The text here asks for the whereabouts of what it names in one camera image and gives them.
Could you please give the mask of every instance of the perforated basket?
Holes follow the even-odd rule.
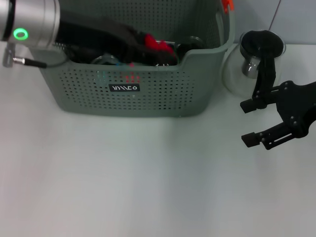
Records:
[[[68,62],[41,70],[65,111],[105,116],[179,117],[201,113],[219,78],[224,53],[235,37],[234,12],[221,0],[60,0],[83,15],[107,16],[149,32],[158,40],[201,38],[207,49],[189,51],[176,66],[102,66]],[[63,52],[31,50],[56,63]],[[136,84],[140,91],[111,92],[109,84]]]

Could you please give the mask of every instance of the metal connector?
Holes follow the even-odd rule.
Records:
[[[2,65],[6,68],[12,68],[15,58],[15,44],[7,43],[3,54]]]

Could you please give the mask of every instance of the orange object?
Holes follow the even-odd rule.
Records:
[[[234,10],[233,0],[222,0],[222,4],[223,4],[225,13],[228,13],[228,5],[229,5],[231,11]]]

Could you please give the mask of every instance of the white surface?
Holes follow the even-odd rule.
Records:
[[[316,46],[290,45],[283,80],[314,81],[315,61]],[[0,68],[0,236],[315,235],[315,126],[248,149],[241,135],[281,120],[240,101],[219,85],[198,117],[77,115],[38,69]]]
[[[316,44],[315,12],[315,0],[282,0],[271,30],[286,43]]]
[[[233,0],[236,14],[236,42],[244,32],[268,30],[279,0]]]

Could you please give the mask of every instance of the white wall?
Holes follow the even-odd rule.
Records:
[[[279,0],[234,0],[236,41],[243,32],[269,29]]]
[[[271,30],[286,43],[316,44],[316,0],[281,0]]]

